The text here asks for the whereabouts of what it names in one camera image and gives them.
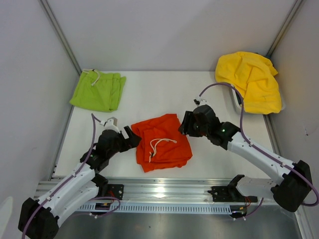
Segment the orange shorts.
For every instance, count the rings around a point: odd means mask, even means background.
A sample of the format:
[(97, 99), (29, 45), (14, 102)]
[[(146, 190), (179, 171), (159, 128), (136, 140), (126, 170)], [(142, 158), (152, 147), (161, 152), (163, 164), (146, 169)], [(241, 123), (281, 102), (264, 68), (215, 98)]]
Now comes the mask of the orange shorts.
[(179, 127), (177, 114), (165, 114), (131, 126), (133, 133), (142, 139), (136, 160), (145, 173), (181, 168), (192, 158), (188, 139), (178, 131)]

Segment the lime green shorts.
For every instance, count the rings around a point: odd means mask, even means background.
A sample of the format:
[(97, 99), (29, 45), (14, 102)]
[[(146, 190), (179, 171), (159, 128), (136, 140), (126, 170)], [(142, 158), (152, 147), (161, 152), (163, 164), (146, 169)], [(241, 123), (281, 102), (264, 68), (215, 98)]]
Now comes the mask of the lime green shorts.
[(103, 73), (96, 69), (84, 69), (69, 103), (90, 111), (116, 111), (126, 79), (120, 73)]

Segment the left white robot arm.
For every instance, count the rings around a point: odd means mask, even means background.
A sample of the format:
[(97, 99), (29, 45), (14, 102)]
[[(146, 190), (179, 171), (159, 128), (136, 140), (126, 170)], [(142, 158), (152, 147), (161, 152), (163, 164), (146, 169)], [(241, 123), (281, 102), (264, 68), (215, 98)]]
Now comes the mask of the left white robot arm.
[(21, 207), (18, 229), (22, 238), (52, 239), (65, 220), (90, 200), (116, 200), (109, 181), (100, 172), (117, 153), (136, 148), (141, 138), (129, 126), (128, 138), (115, 126), (107, 127), (93, 140), (72, 172), (38, 199), (28, 198)]

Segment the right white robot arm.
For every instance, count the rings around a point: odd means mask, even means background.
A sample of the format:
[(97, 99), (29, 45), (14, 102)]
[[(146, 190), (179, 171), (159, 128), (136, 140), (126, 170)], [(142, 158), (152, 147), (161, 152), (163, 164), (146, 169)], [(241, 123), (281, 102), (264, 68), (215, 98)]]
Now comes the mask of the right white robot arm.
[(266, 173), (268, 179), (238, 175), (230, 182), (228, 197), (239, 201), (244, 196), (274, 199), (283, 209), (295, 212), (312, 189), (307, 163), (291, 160), (262, 148), (246, 137), (231, 122), (221, 122), (209, 105), (186, 111), (179, 132), (191, 137), (206, 137), (215, 146), (235, 153)]

